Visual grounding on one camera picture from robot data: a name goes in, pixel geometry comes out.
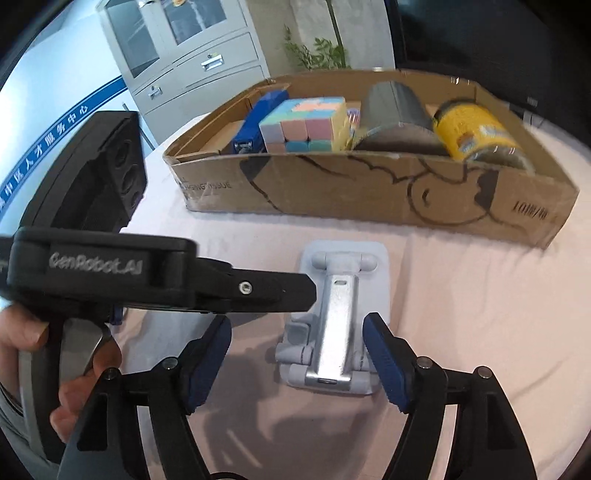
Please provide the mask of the person's left hand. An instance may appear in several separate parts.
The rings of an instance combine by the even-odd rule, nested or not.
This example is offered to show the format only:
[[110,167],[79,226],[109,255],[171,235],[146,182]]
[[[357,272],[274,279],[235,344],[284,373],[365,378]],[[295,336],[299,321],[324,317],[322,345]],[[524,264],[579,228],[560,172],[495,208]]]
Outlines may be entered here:
[[[1,311],[1,385],[14,405],[20,405],[18,354],[35,352],[45,345],[48,323],[40,321],[20,304]],[[62,383],[59,406],[49,417],[60,440],[67,443],[79,414],[104,370],[121,366],[121,351],[110,338],[95,353],[93,367],[84,375]]]

